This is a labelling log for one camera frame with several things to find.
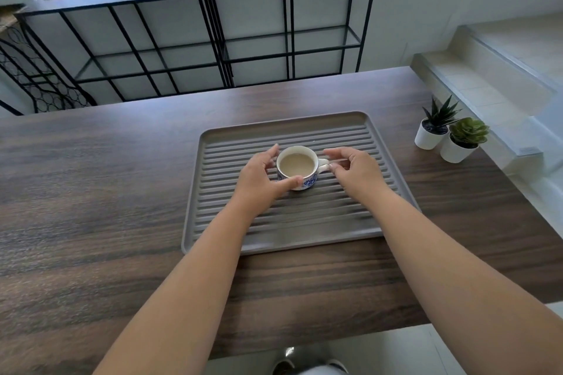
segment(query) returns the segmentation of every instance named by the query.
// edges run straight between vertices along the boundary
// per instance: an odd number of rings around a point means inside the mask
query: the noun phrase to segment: white plant pot
[[[452,141],[451,135],[448,135],[447,140],[444,142],[442,146],[442,150],[440,150],[440,156],[446,162],[450,163],[460,163],[464,158],[469,156],[473,153],[479,146],[475,148],[464,148],[460,147],[459,145],[455,144]]]
[[[442,135],[433,134],[424,129],[422,122],[420,122],[420,126],[418,127],[417,136],[414,137],[414,144],[423,150],[432,150],[435,146],[440,144],[440,141],[447,135],[447,132]]]

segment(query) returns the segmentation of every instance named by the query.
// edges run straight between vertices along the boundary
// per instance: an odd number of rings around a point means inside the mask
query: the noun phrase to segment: left hand
[[[272,206],[277,198],[303,184],[302,176],[270,181],[266,170],[275,166],[274,157],[278,154],[279,146],[275,144],[268,151],[255,154],[240,171],[235,192],[229,203],[252,219]]]

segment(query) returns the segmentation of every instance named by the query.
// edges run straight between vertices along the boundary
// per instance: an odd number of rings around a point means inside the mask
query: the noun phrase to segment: forearm
[[[95,374],[199,374],[251,222],[228,204],[133,317]]]
[[[390,190],[369,209],[422,308],[469,375],[559,373],[563,321]]]

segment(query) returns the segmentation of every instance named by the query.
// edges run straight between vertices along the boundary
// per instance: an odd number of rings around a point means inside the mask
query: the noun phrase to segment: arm
[[[254,218],[303,181],[270,181],[278,146],[254,156],[235,192],[186,256],[125,327],[95,375],[203,371],[227,302],[243,237]]]
[[[563,373],[563,320],[385,184],[367,153],[327,149],[331,170],[381,224],[407,282],[469,375]]]

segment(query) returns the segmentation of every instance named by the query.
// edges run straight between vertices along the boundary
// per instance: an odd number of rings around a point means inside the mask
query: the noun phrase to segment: hand
[[[255,154],[240,171],[235,192],[229,203],[252,219],[272,206],[284,193],[303,184],[302,176],[270,181],[266,170],[275,166],[274,157],[279,152],[279,146],[275,144],[268,151]]]
[[[324,150],[330,159],[348,159],[350,169],[338,163],[331,163],[329,168],[346,193],[355,201],[368,206],[380,190],[390,190],[385,183],[377,161],[368,153],[351,147],[327,148]]]

